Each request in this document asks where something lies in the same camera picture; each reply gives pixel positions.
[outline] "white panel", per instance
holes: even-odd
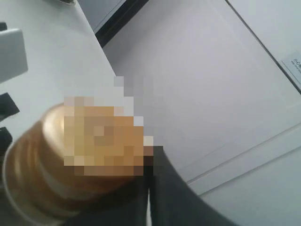
[[[229,0],[278,60],[301,52],[300,0]]]
[[[301,148],[201,198],[239,226],[300,226]]]
[[[189,184],[196,194],[203,194],[229,180],[253,170],[279,156],[301,147],[301,105],[293,109],[292,117],[299,117],[299,123],[276,137],[254,147],[251,151],[237,156],[213,171],[202,175]]]
[[[274,142],[280,138],[282,134],[292,130],[296,125],[301,124],[301,104],[292,107],[276,116],[272,116],[270,120],[264,122],[260,126],[250,130],[249,132],[239,136],[232,142],[229,142],[217,150],[214,150],[204,158],[195,161],[191,165],[179,170],[180,175],[185,181],[193,182],[196,179],[211,175],[213,170],[219,170],[224,164],[228,164],[231,161],[236,161],[236,156],[253,152],[256,149],[266,148],[265,144]],[[277,153],[272,155],[266,155],[265,161],[270,161],[278,157]],[[262,158],[256,160],[250,160],[249,165],[258,165],[262,162]],[[240,176],[240,171],[236,171],[231,177]]]
[[[150,1],[104,51],[177,169],[301,101],[223,0]]]

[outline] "black object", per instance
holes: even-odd
[[[13,138],[6,127],[0,128],[0,158],[4,156]]]
[[[0,22],[0,32],[6,31],[8,29],[5,22]]]
[[[96,38],[101,47],[104,47],[148,1],[127,0],[123,3],[116,13],[96,33]]]
[[[19,112],[18,107],[8,93],[0,95],[0,122]]]
[[[146,226],[148,191],[153,226],[235,226],[194,194],[163,147],[154,147],[153,167],[145,166],[143,177],[102,197],[64,225]]]

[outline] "white cabinet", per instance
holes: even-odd
[[[104,51],[197,194],[301,146],[300,93],[223,0],[150,1]]]
[[[120,8],[126,0],[78,0],[94,33]]]

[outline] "blurred object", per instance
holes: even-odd
[[[7,151],[8,147],[12,143],[12,141],[13,141],[13,138],[12,138],[10,132],[8,131],[8,129],[6,127],[0,128],[0,173],[1,173],[0,189],[3,188],[3,185],[2,185],[2,164],[3,164],[3,160],[4,160],[4,155],[5,155],[5,152]]]
[[[23,218],[63,223],[143,175],[143,126],[120,115],[120,107],[57,105],[16,141],[3,182]]]
[[[0,106],[0,122],[20,112],[8,93],[0,95]]]
[[[0,30],[0,83],[14,78],[28,70],[22,31],[6,29],[1,23]]]

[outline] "pixelated area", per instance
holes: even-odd
[[[153,155],[143,117],[125,116],[124,106],[96,105],[93,97],[66,97],[64,109],[64,165],[75,166],[75,175],[143,175],[145,156]]]

